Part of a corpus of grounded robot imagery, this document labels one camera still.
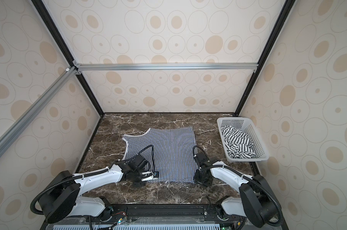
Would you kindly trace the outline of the blue white striped tank top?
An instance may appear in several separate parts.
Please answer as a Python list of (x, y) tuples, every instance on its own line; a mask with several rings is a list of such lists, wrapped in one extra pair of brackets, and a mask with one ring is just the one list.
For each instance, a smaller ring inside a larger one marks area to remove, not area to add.
[(145, 170), (158, 173), (158, 178), (149, 183), (194, 183), (198, 165), (193, 154), (196, 146), (193, 127), (149, 128), (142, 135), (124, 135), (123, 141), (126, 143), (124, 159), (141, 154), (149, 162)]

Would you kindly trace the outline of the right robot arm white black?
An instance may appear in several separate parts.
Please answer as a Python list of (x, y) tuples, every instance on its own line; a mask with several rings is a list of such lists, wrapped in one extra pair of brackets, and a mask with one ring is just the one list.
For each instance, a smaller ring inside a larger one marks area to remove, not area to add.
[(239, 198), (226, 196), (216, 202), (214, 209), (219, 219), (228, 220), (235, 215), (247, 218), (258, 228), (266, 224), (273, 227), (283, 225), (282, 206), (263, 176), (246, 175), (222, 161), (209, 158), (204, 152), (193, 155), (198, 165), (194, 174), (196, 184), (210, 187), (216, 178), (240, 195)]

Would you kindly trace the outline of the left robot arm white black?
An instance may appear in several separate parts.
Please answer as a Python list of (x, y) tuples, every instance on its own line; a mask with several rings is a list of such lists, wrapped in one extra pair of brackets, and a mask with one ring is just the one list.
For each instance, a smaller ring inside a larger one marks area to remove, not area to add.
[(93, 198), (85, 197), (85, 194), (123, 180), (143, 186), (147, 181), (158, 178), (155, 166), (155, 162), (150, 163), (138, 154), (92, 172), (71, 174), (69, 171), (62, 171), (33, 199), (30, 211), (45, 216), (50, 224), (73, 216), (89, 216), (107, 222), (113, 216), (112, 204), (103, 196)]

